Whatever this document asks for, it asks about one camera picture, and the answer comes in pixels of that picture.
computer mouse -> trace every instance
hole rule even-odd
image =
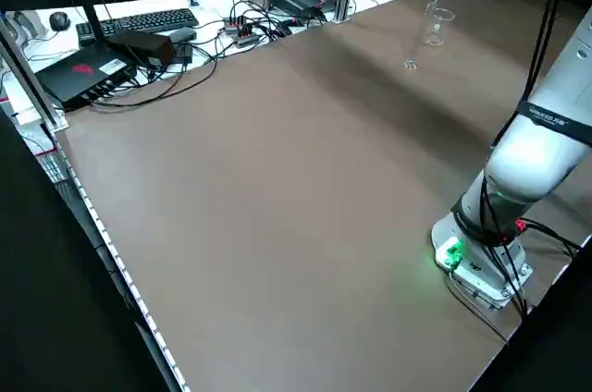
[[[53,31],[65,31],[70,27],[70,18],[63,11],[57,11],[49,17],[49,26]]]

keyboard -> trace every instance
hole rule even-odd
[[[179,10],[155,11],[141,15],[129,16],[113,20],[102,20],[101,28],[105,36],[113,36],[121,30],[139,30],[149,33],[181,29],[183,27],[196,27],[199,25],[197,18],[188,8]],[[94,42],[91,25],[87,22],[76,25],[78,41],[81,47]]]

white desk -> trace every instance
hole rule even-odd
[[[389,1],[392,0],[352,0],[351,11],[360,12],[372,6],[376,6],[376,3],[384,4]],[[218,30],[222,27],[222,22],[220,21],[219,23],[212,23],[210,25],[205,24],[226,18],[230,9],[232,8],[232,5],[232,0],[201,0],[200,6],[191,8],[197,19],[200,21],[200,28],[197,30],[196,42],[200,43],[200,46],[211,55],[216,52],[214,43],[204,42],[216,37]],[[108,7],[113,18],[121,18],[134,14],[148,13],[172,8],[182,8],[187,6],[187,0],[142,0],[123,4],[112,4]],[[249,9],[249,7],[245,4],[237,6],[237,11],[239,13],[247,9]],[[107,12],[103,6],[95,6],[95,10],[99,19],[109,19],[109,16],[107,15]],[[39,13],[42,23],[47,27],[49,27],[49,17],[55,11],[65,11],[71,20],[71,27],[67,31],[60,32],[57,35],[50,31],[45,39],[49,39],[54,35],[55,38],[49,42],[43,42],[41,40],[30,42],[30,45],[26,48],[26,55],[27,57],[31,58],[30,65],[33,71],[38,71],[48,67],[66,55],[78,50],[78,38],[74,26],[84,22],[85,20],[81,8],[70,7],[40,11]],[[327,19],[331,20],[332,16],[333,15],[331,13],[327,14]],[[294,29],[292,31],[299,32],[303,30],[305,30],[305,28]],[[230,38],[227,36],[222,36],[220,41],[224,46],[227,46],[231,43]],[[218,50],[221,48],[223,47],[220,43],[218,43]],[[238,53],[239,51],[239,49],[231,47],[227,50],[227,55],[232,55]],[[204,60],[205,58],[203,56],[195,54],[190,68],[199,67],[204,63]],[[173,72],[179,71],[180,66],[173,66],[170,70]],[[18,122],[20,124],[27,124],[29,122],[37,121],[39,119],[39,115],[34,111],[28,96],[20,88],[20,85],[14,79],[11,73],[5,75],[4,84],[6,86],[6,93],[10,99],[10,103],[13,106],[13,110],[18,113]]]

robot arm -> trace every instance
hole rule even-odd
[[[568,124],[592,126],[592,8],[528,102],[532,110],[546,109]],[[587,151],[585,143],[518,115],[487,163],[487,184],[528,208],[554,191]],[[513,223],[516,217],[508,219]]]
[[[592,143],[592,8],[518,113],[486,168],[432,229],[437,264],[497,308],[533,271],[519,239],[500,242],[500,232],[511,238],[516,220],[569,176]]]

brown table surface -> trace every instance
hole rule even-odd
[[[500,349],[447,291],[429,231],[521,94],[543,0],[444,0],[445,44],[410,72],[427,2],[225,59],[162,103],[70,118],[60,142],[192,390],[458,391]],[[549,61],[580,13],[560,16]],[[582,240],[586,173],[532,216]],[[536,303],[567,260],[541,236],[524,245]]]

